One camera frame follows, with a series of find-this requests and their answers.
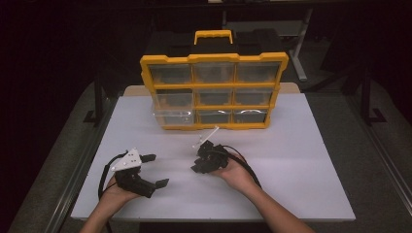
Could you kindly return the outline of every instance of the table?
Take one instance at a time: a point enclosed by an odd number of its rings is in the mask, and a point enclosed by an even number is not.
[[[129,202],[116,219],[138,221],[262,221],[255,207],[224,181],[196,174],[191,146],[210,130],[163,130],[148,96],[120,97],[71,217],[85,219],[97,204],[103,167],[125,150],[155,153],[142,166],[149,182],[170,179],[151,199]],[[305,95],[280,93],[267,129],[219,130],[210,140],[245,155],[263,189],[297,217],[310,221],[354,220]]]

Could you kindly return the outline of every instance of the yellow handle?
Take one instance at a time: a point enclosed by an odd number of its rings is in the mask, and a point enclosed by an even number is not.
[[[231,37],[230,30],[208,30],[208,31],[196,31],[194,34],[194,44],[197,44],[197,38],[205,38],[205,37],[228,37],[231,44],[233,44],[233,40]]]

